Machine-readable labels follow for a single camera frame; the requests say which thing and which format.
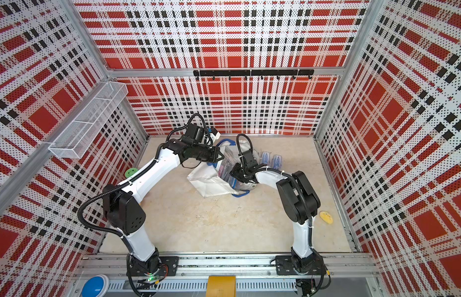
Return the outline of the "white canvas bag blue handles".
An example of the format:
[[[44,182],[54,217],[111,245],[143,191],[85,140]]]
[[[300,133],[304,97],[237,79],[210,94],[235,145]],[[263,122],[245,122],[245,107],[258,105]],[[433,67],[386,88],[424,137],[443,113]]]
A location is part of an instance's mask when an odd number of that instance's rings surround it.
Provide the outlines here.
[[[256,184],[243,183],[231,176],[234,165],[240,162],[236,141],[223,139],[218,147],[224,159],[218,163],[198,165],[187,176],[188,181],[204,198],[226,194],[240,198],[247,195],[256,188]]]

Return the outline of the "blue compass set case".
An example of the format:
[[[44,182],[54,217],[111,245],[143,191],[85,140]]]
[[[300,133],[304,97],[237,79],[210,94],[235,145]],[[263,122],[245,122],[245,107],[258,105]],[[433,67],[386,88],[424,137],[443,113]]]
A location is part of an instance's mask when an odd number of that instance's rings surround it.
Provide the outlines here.
[[[275,170],[282,170],[282,156],[274,155],[271,160],[271,168]]]
[[[231,176],[231,171],[234,168],[235,163],[224,159],[219,167],[218,176],[225,182],[227,182],[231,187],[235,185],[235,178]]]
[[[262,152],[261,153],[261,163],[270,166],[271,165],[271,153],[270,152]]]

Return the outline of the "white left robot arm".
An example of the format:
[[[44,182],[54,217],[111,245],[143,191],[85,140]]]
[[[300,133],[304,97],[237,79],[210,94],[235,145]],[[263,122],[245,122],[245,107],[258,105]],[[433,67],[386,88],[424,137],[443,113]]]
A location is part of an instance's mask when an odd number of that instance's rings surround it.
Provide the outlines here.
[[[159,256],[150,241],[144,223],[146,214],[140,203],[147,193],[173,169],[188,159],[218,163],[224,159],[219,147],[192,142],[190,144],[171,139],[158,146],[156,156],[145,167],[118,185],[108,185],[104,192],[82,203],[77,211],[78,220],[85,227],[117,235],[127,246],[129,254],[141,262],[154,261]],[[102,199],[104,215],[112,228],[93,225],[84,216],[84,210]]]

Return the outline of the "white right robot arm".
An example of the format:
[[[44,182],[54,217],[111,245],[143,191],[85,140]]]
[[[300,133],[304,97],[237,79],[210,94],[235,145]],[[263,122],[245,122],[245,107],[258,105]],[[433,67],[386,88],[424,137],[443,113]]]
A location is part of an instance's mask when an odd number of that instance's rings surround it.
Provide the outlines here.
[[[276,189],[287,217],[293,222],[292,255],[308,260],[315,254],[312,241],[313,221],[321,201],[302,171],[285,173],[264,164],[247,168],[234,165],[230,175],[243,183],[264,184]]]

